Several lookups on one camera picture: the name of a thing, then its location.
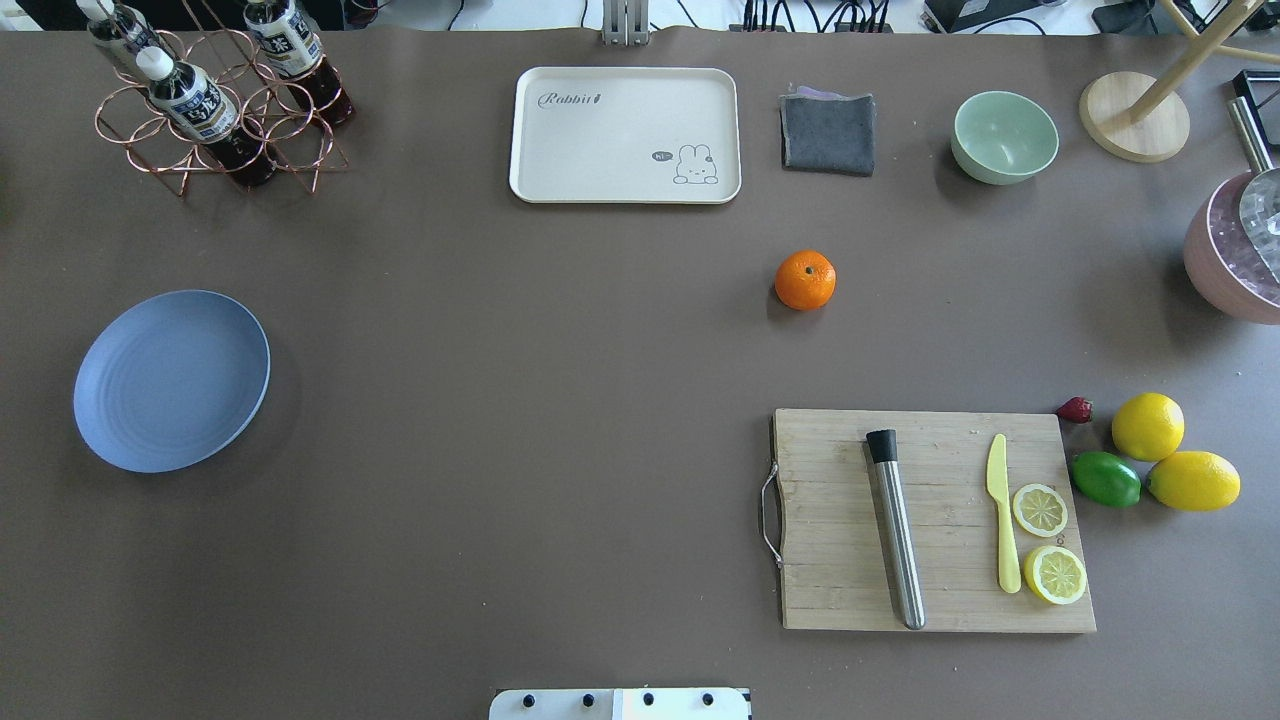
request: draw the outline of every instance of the gray cloth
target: gray cloth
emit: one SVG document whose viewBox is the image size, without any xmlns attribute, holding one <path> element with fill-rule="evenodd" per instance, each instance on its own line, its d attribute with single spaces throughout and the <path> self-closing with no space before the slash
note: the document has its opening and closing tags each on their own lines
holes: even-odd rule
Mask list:
<svg viewBox="0 0 1280 720">
<path fill-rule="evenodd" d="M 874 97 L 801 86 L 780 101 L 785 167 L 864 177 L 876 169 Z"/>
</svg>

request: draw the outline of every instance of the bottle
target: bottle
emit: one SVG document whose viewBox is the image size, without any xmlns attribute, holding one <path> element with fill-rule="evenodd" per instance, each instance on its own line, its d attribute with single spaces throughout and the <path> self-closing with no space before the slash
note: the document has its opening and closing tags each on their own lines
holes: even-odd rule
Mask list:
<svg viewBox="0 0 1280 720">
<path fill-rule="evenodd" d="M 236 101 L 202 68 L 174 60 L 159 47 L 143 47 L 138 69 L 151 79 L 151 104 L 204 145 L 232 179 L 253 187 L 271 178 L 275 151 L 244 132 Z"/>
<path fill-rule="evenodd" d="M 355 114 L 356 106 L 324 55 L 320 38 L 293 0 L 248 0 L 244 24 L 280 77 L 311 95 L 308 100 L 297 87 L 288 86 L 301 108 L 310 108 L 314 101 L 316 113 L 334 127 Z"/>
<path fill-rule="evenodd" d="M 147 23 L 142 13 L 113 0 L 76 0 L 88 18 L 88 32 L 93 44 L 106 55 L 120 73 L 138 74 L 134 56 L 143 47 L 159 47 L 170 58 L 175 56 L 169 44 Z"/>
</svg>

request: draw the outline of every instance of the white bottle cap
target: white bottle cap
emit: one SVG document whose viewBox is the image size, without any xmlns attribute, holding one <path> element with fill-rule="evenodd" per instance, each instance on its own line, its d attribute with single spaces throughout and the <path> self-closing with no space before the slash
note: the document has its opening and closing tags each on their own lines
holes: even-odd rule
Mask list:
<svg viewBox="0 0 1280 720">
<path fill-rule="evenodd" d="M 84 17 L 93 22 L 105 20 L 111 17 L 111 13 L 115 13 L 114 0 L 76 0 L 76 4 L 79 5 Z"/>
<path fill-rule="evenodd" d="M 143 47 L 138 53 L 138 69 L 151 79 L 164 79 L 173 72 L 173 58 L 159 47 Z"/>
</svg>

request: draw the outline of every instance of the lime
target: lime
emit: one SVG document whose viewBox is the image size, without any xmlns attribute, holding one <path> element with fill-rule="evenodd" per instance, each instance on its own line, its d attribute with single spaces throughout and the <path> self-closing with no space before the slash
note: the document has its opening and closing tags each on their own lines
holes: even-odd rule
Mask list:
<svg viewBox="0 0 1280 720">
<path fill-rule="evenodd" d="M 1221 510 L 1240 496 L 1240 474 L 1212 452 L 1187 450 L 1156 462 L 1147 487 L 1174 510 Z"/>
<path fill-rule="evenodd" d="M 1043 544 L 1027 553 L 1023 577 L 1037 597 L 1053 605 L 1080 600 L 1088 587 L 1084 562 L 1070 550 L 1056 544 Z"/>
<path fill-rule="evenodd" d="M 1116 448 L 1144 462 L 1156 462 L 1172 455 L 1181 445 L 1185 430 L 1183 409 L 1158 392 L 1130 397 L 1111 420 L 1111 439 Z"/>
<path fill-rule="evenodd" d="M 1014 519 L 1028 533 L 1051 538 L 1066 528 L 1066 502 L 1048 486 L 1032 483 L 1014 493 Z"/>
<path fill-rule="evenodd" d="M 1071 461 L 1071 482 L 1093 502 L 1129 507 L 1142 497 L 1142 480 L 1121 457 L 1098 450 Z"/>
</svg>

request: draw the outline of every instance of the yellow knife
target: yellow knife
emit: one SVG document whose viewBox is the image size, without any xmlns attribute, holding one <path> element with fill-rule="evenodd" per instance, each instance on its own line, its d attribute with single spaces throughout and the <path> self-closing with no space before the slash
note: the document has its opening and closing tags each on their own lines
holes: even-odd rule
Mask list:
<svg viewBox="0 0 1280 720">
<path fill-rule="evenodd" d="M 1014 519 L 1009 514 L 1009 469 L 1005 465 L 1005 436 L 997 433 L 987 455 L 987 495 L 996 501 L 996 525 L 1000 528 L 1000 550 L 996 566 L 1000 570 L 1000 588 L 1005 592 L 1023 589 L 1018 574 L 1018 546 L 1014 544 Z"/>
</svg>

